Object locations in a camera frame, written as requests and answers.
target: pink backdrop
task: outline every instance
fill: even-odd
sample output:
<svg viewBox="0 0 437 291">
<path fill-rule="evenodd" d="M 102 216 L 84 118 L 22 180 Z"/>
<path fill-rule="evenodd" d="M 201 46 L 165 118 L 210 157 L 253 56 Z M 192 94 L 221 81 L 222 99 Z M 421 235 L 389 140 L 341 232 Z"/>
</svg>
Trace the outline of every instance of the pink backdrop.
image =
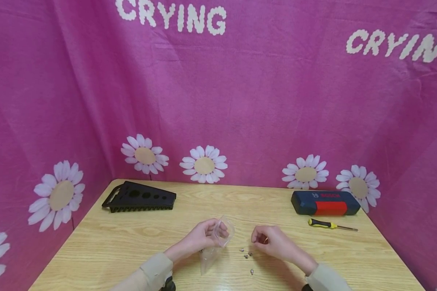
<svg viewBox="0 0 437 291">
<path fill-rule="evenodd" d="M 26 221 L 65 160 L 75 224 L 115 177 L 351 191 L 435 290 L 437 1 L 0 1 L 0 290 L 71 232 Z"/>
</svg>

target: sleeve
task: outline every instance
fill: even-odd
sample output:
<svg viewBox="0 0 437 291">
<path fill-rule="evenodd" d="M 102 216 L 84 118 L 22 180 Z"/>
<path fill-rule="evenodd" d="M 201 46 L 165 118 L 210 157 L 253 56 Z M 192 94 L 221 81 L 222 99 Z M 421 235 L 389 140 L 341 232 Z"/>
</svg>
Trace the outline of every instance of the sleeve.
<svg viewBox="0 0 437 291">
<path fill-rule="evenodd" d="M 155 254 L 111 291 L 159 291 L 172 269 L 173 262 L 164 253 Z"/>
<path fill-rule="evenodd" d="M 319 264 L 306 281 L 313 291 L 352 291 L 345 279 L 324 264 Z"/>
</svg>

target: person's right hand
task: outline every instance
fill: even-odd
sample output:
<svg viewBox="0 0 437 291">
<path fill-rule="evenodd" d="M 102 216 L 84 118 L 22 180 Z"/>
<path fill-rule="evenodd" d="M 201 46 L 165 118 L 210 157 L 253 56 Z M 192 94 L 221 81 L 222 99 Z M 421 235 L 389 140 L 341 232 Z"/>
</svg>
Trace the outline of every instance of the person's right hand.
<svg viewBox="0 0 437 291">
<path fill-rule="evenodd" d="M 250 240 L 260 251 L 295 264 L 307 276 L 318 266 L 313 257 L 299 248 L 278 226 L 256 226 Z"/>
</svg>

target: clear plastic bag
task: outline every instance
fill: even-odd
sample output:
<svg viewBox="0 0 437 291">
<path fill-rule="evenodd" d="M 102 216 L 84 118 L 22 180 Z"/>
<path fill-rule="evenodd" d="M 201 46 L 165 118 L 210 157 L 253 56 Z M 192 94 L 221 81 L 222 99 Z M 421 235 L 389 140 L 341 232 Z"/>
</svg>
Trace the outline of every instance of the clear plastic bag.
<svg viewBox="0 0 437 291">
<path fill-rule="evenodd" d="M 225 215 L 222 216 L 212 231 L 212 239 L 217 240 L 220 247 L 206 248 L 200 253 L 201 275 L 205 275 L 215 260 L 220 257 L 222 249 L 230 242 L 234 234 L 235 228 L 233 224 L 230 223 Z"/>
</svg>

